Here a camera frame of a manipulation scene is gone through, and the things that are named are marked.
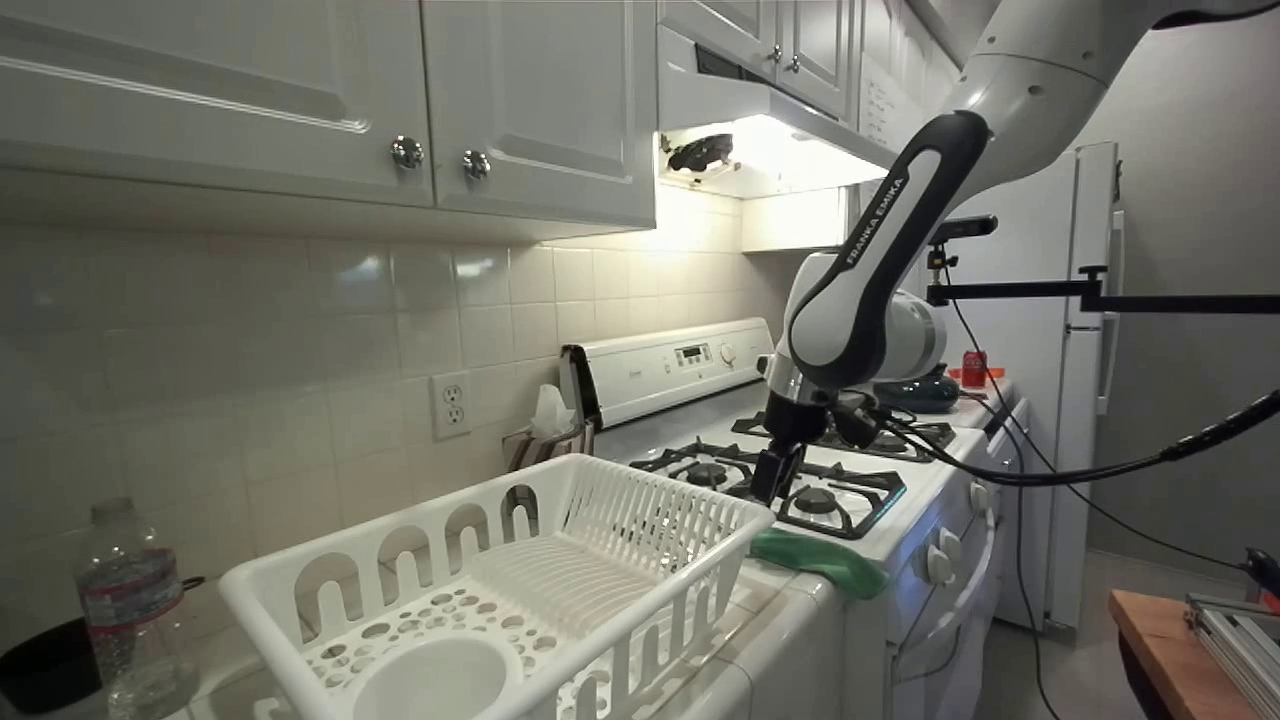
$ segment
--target wall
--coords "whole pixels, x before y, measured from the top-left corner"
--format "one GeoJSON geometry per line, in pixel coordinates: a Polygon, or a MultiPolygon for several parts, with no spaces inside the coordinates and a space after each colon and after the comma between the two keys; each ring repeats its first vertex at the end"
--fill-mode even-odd
{"type": "Polygon", "coordinates": [[[735,205],[537,250],[0,230],[0,647],[70,616],[86,506],[127,491],[185,572],[495,476],[563,342],[776,313],[735,205]],[[427,378],[474,434],[430,442],[427,378]]]}
{"type": "MultiPolygon", "coordinates": [[[[1125,149],[1129,293],[1280,293],[1280,14],[1155,31],[1082,137],[1125,149]]],[[[1129,459],[1275,389],[1280,321],[1129,315],[1100,459],[1129,459]]],[[[1280,426],[1104,486],[1132,524],[1239,560],[1280,553],[1280,426]]],[[[1092,520],[1092,539],[1155,550],[1092,520]]]]}

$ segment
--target plastic bottle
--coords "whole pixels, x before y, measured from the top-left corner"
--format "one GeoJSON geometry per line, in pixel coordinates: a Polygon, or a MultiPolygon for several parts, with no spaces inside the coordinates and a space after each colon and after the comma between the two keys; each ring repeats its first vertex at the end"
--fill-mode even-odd
{"type": "Polygon", "coordinates": [[[93,506],[75,592],[107,718],[153,720],[185,707],[196,688],[179,624],[185,583],[172,550],[136,520],[131,499],[93,506]]]}

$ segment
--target white dish rack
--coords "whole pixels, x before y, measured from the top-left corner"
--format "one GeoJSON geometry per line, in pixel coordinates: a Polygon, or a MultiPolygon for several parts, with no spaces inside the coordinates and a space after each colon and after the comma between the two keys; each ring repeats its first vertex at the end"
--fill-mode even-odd
{"type": "Polygon", "coordinates": [[[313,720],[626,718],[727,607],[766,508],[563,455],[219,582],[313,720]]]}

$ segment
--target towel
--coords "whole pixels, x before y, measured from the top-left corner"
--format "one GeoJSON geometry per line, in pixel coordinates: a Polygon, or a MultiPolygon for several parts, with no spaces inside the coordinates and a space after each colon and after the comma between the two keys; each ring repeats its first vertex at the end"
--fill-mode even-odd
{"type": "Polygon", "coordinates": [[[846,601],[870,601],[883,592],[883,575],[877,563],[814,538],[766,529],[750,539],[750,556],[793,572],[824,575],[846,601]]]}

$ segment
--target electrical outlet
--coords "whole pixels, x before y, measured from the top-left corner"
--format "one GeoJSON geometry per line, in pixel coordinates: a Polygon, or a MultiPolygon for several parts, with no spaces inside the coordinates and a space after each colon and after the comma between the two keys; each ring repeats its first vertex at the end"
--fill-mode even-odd
{"type": "Polygon", "coordinates": [[[470,374],[430,378],[436,442],[470,434],[470,374]]]}

